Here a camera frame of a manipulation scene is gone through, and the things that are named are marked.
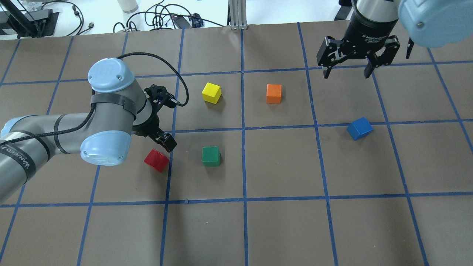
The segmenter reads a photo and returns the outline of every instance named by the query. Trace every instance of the red cube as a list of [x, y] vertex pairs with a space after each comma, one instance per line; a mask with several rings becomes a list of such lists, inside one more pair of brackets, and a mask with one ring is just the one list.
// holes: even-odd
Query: red cube
[[158, 172], [162, 173], [164, 167], [166, 167], [166, 165], [169, 163], [169, 159], [161, 152], [152, 149], [149, 152], [148, 156], [146, 156], [144, 162], [152, 168], [156, 169]]

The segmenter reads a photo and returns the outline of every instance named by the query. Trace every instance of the yellow cube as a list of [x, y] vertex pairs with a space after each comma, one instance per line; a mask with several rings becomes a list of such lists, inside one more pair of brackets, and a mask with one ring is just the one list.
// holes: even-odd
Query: yellow cube
[[222, 91], [220, 90], [219, 85], [215, 85], [210, 82], [205, 84], [204, 90], [202, 91], [202, 97], [204, 98], [204, 101], [217, 104], [220, 96], [222, 96]]

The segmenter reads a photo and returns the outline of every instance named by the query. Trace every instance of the light blue joint cap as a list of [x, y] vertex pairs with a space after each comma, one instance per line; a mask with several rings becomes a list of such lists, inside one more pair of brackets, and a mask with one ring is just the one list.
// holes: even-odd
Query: light blue joint cap
[[123, 163], [130, 148], [131, 136], [123, 131], [102, 131], [86, 138], [80, 156], [88, 163], [114, 166]]
[[8, 122], [6, 122], [5, 126], [3, 127], [3, 129], [0, 132], [0, 138], [3, 138], [6, 134], [10, 133], [11, 129], [13, 128], [13, 126], [18, 121], [20, 121], [21, 119], [23, 119], [25, 117], [28, 117], [28, 116], [33, 116], [33, 115], [26, 115], [26, 116], [22, 116], [22, 117], [16, 117], [16, 118], [10, 119]]
[[402, 0], [398, 13], [420, 46], [442, 47], [473, 34], [473, 0]]
[[94, 91], [109, 93], [128, 87], [135, 80], [135, 74], [122, 60], [105, 58], [90, 68], [87, 79]]

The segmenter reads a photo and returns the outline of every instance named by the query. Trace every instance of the plug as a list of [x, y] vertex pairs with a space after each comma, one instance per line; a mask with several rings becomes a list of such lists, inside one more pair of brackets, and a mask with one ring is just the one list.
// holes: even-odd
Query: plug
[[76, 5], [72, 5], [72, 10], [74, 11], [74, 15], [79, 16], [79, 11], [77, 11]]

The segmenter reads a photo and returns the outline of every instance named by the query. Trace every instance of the green cube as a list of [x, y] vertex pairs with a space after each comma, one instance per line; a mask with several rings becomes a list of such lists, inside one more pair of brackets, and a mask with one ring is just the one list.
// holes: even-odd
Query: green cube
[[220, 166], [220, 152], [218, 147], [202, 148], [202, 163], [204, 166]]

